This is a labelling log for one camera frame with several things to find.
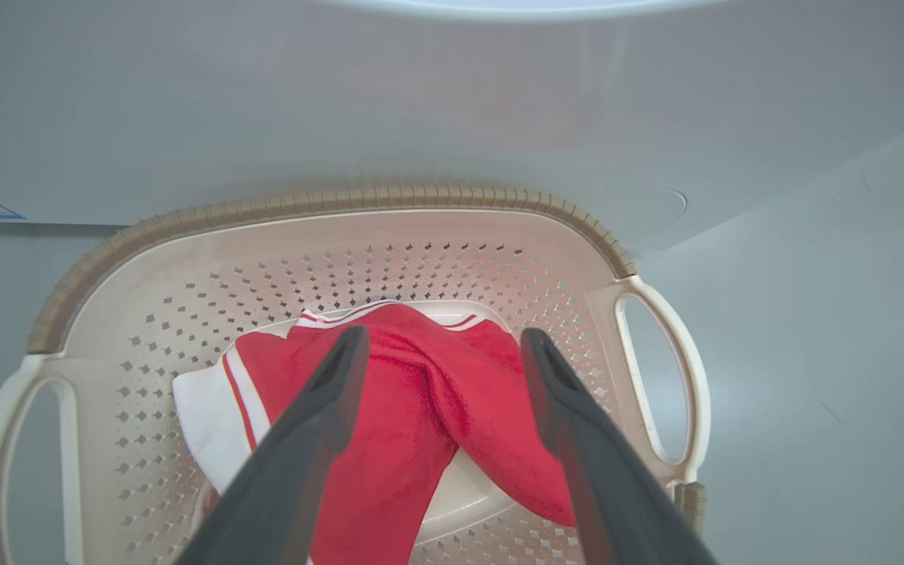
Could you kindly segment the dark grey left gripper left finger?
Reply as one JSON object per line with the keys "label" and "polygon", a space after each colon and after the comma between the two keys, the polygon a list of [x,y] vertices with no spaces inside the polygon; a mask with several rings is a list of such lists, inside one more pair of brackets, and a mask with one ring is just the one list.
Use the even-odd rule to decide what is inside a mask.
{"label": "dark grey left gripper left finger", "polygon": [[354,434],[370,334],[351,326],[245,462],[180,564],[304,564],[330,466]]}

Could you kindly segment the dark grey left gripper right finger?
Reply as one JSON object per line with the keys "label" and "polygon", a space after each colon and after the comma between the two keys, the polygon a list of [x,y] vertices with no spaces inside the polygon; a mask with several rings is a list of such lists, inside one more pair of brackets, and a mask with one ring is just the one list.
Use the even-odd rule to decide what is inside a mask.
{"label": "dark grey left gripper right finger", "polygon": [[559,459],[589,564],[713,564],[618,427],[550,336],[528,328],[520,351],[539,439]]}

